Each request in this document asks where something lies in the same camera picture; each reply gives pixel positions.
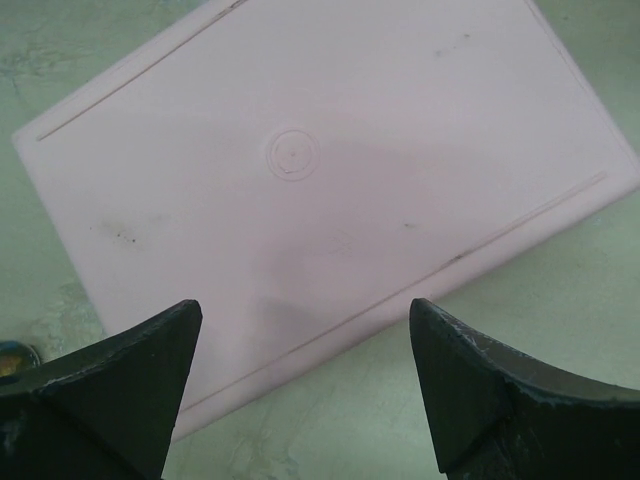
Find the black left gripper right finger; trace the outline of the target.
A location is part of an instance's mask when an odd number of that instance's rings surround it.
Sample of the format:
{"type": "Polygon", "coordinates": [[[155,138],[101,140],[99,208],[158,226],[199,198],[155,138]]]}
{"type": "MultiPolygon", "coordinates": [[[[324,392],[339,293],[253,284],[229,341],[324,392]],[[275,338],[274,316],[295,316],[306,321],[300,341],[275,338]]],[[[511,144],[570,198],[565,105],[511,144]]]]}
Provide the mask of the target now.
{"type": "Polygon", "coordinates": [[[544,363],[426,299],[411,303],[409,335],[447,478],[638,478],[638,391],[544,363]]]}

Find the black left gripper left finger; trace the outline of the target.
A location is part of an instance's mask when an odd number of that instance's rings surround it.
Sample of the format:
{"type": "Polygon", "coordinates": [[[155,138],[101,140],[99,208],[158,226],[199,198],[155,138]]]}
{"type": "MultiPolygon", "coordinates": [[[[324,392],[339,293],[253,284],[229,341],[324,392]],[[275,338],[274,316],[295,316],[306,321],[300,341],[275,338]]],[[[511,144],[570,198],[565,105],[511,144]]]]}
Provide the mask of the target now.
{"type": "Polygon", "coordinates": [[[161,478],[201,324],[184,300],[2,377],[2,478],[161,478]]]}

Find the pink perforated basket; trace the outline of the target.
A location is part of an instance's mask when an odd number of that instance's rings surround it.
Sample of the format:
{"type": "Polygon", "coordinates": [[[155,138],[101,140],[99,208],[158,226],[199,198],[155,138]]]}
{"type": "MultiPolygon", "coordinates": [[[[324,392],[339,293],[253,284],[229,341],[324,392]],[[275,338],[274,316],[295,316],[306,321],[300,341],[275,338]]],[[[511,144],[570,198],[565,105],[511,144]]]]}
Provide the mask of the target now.
{"type": "Polygon", "coordinates": [[[109,334],[200,303],[175,438],[639,184],[531,1],[211,1],[13,142],[109,334]]]}

